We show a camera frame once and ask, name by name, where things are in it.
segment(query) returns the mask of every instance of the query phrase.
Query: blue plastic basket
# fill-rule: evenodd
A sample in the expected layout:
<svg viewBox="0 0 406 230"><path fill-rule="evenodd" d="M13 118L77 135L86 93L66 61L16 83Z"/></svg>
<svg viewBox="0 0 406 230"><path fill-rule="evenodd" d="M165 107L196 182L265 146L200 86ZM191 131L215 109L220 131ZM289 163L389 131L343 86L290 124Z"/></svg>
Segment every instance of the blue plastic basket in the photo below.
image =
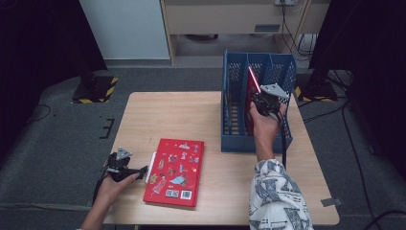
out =
<svg viewBox="0 0 406 230"><path fill-rule="evenodd" d="M254 137L245 127L245 98L248 66L259 78L259 84L277 83L289 96L282 102L289 104L296 79L296 62L292 55L270 53L224 54L223 88L221 94L221 151L256 152ZM287 119L284 119L286 145L293 138ZM282 152L282 137L278 134L274 152Z"/></svg>

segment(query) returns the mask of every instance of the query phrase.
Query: wooden table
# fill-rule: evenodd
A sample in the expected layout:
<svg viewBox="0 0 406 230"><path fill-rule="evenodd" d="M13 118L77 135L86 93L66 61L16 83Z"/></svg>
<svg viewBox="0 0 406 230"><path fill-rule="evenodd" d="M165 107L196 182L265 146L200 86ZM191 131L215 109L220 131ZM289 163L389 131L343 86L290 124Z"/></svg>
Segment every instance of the wooden table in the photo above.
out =
<svg viewBox="0 0 406 230"><path fill-rule="evenodd" d="M220 151L220 98L220 92L130 95L112 151L118 147L131 151L128 166L140 169L149 165L161 138L203 140L197 206L185 210L145 204L145 181L137 181L112 205L105 223L248 225L250 183L257 158L253 153ZM300 186L313 224L337 224L335 206L322 205L330 192L293 98L288 121L294 139L287 151L287 172Z"/></svg>

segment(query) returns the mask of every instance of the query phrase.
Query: human hand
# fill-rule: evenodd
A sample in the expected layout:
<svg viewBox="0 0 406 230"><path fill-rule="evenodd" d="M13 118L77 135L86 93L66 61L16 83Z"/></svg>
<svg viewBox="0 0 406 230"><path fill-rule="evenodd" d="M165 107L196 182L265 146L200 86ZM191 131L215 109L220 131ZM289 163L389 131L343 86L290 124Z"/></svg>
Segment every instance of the human hand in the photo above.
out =
<svg viewBox="0 0 406 230"><path fill-rule="evenodd" d="M101 183L95 203L81 225L81 229L102 229L102 223L107 215L110 205L129 184L138 178L139 175L139 173L129 175L120 182L114 181L113 178L108 175Z"/></svg>
<svg viewBox="0 0 406 230"><path fill-rule="evenodd" d="M116 182L113 178L108 175L102 182L101 186L99 187L98 195L96 196L95 203L99 200L105 202L108 206L110 206L119 196L119 194L131 183L133 183L139 173L134 173L129 175L124 180L120 182Z"/></svg>
<svg viewBox="0 0 406 230"><path fill-rule="evenodd" d="M287 105L281 103L281 114L278 116L284 116L286 110ZM275 158L273 144L279 132L279 122L272 117L260 115L254 103L251 103L250 113L254 121L254 137L258 161Z"/></svg>

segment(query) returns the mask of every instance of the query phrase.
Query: red object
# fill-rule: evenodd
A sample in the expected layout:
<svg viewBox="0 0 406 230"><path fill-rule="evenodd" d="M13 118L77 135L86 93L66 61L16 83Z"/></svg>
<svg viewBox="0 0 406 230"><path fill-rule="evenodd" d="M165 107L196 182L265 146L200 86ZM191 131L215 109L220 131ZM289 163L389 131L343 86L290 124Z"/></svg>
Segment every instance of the red object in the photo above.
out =
<svg viewBox="0 0 406 230"><path fill-rule="evenodd" d="M247 82L247 96L245 99L245 127L248 135L254 133L254 121L251 117L250 108L252 95L260 93L259 81L251 66L248 67L248 82Z"/></svg>
<svg viewBox="0 0 406 230"><path fill-rule="evenodd" d="M203 141L161 139L143 201L195 207L203 149Z"/></svg>

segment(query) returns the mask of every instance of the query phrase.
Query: wall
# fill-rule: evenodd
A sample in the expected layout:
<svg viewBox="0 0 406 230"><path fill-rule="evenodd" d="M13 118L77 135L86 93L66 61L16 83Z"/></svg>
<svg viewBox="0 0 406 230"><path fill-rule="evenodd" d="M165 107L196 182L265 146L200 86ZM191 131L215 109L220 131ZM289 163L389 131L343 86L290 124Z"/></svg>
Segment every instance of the wall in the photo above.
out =
<svg viewBox="0 0 406 230"><path fill-rule="evenodd" d="M80 0L104 59L169 59L159 0Z"/></svg>

